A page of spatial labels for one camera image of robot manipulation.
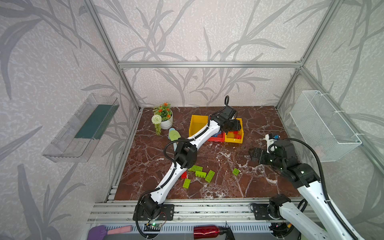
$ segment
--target mesh basket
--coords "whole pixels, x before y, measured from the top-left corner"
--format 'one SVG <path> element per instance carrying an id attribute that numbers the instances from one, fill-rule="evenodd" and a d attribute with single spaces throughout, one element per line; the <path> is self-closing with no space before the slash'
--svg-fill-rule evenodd
<path id="1" fill-rule="evenodd" d="M 320 91 L 303 91 L 290 114 L 321 162 L 336 161 L 361 144 L 356 133 Z"/>

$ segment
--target purple spatula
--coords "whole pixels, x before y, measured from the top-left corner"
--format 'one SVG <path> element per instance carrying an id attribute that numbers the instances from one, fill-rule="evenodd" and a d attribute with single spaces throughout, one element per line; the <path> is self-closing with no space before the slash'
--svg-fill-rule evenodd
<path id="1" fill-rule="evenodd" d="M 103 240 L 106 235 L 132 231 L 132 225 L 106 230 L 104 225 L 93 227 L 88 232 L 87 240 Z"/>

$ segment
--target wall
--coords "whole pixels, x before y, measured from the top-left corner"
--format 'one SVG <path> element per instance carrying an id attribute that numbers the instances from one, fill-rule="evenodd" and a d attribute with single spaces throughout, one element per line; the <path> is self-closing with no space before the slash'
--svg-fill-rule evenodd
<path id="1" fill-rule="evenodd" d="M 137 111 L 82 1 L 6 1 L 0 16 L 0 239 L 78 239 Z M 43 157 L 90 93 L 120 102 L 90 160 Z"/>
<path id="2" fill-rule="evenodd" d="M 94 1 L 119 61 L 297 61 L 330 0 Z M 142 106 L 274 105 L 293 69 L 126 69 Z"/>
<path id="3" fill-rule="evenodd" d="M 306 63 L 331 97 L 383 153 L 384 1 L 344 1 Z M 303 90 L 299 77 L 279 114 L 288 134 L 302 139 L 289 112 Z M 296 145 L 303 162 L 310 152 Z M 384 235 L 384 178 L 358 147 L 336 162 L 322 164 L 331 198 L 365 239 Z"/>

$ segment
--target white flower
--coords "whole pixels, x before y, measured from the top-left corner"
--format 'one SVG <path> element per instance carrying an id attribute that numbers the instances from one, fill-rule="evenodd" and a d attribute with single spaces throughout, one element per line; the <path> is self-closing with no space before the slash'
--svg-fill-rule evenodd
<path id="1" fill-rule="evenodd" d="M 152 123 L 153 124 L 160 124 L 161 123 L 161 116 L 160 115 L 153 115 Z"/>

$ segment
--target red marble surface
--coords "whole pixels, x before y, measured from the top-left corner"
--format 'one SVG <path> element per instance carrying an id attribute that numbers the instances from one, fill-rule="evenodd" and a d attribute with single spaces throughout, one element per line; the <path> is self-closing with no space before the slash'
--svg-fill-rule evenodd
<path id="1" fill-rule="evenodd" d="M 172 108 L 173 127 L 182 137 L 187 138 L 193 114 L 209 115 L 219 109 Z M 288 197 L 300 196 L 289 181 L 269 167 L 252 162 L 249 157 L 250 148 L 266 148 L 263 140 L 265 134 L 273 132 L 282 138 L 287 137 L 275 108 L 264 106 L 235 109 L 238 118 L 243 121 L 243 144 L 206 142 L 199 149 L 196 165 L 202 166 L 204 172 L 215 172 L 211 183 L 196 177 L 194 172 L 188 172 L 188 178 L 191 179 L 189 189 L 183 188 L 184 180 L 179 179 L 167 199 L 272 197 L 281 193 Z M 162 153 L 164 146 L 169 143 L 168 130 L 162 130 L 162 134 L 157 136 L 151 123 L 152 115 L 151 108 L 144 109 L 115 200 L 137 200 L 143 192 L 154 189 L 171 166 L 171 162 Z M 171 156 L 172 149 L 172 146 L 168 148 Z M 240 170 L 237 177 L 232 174 L 234 168 Z"/>

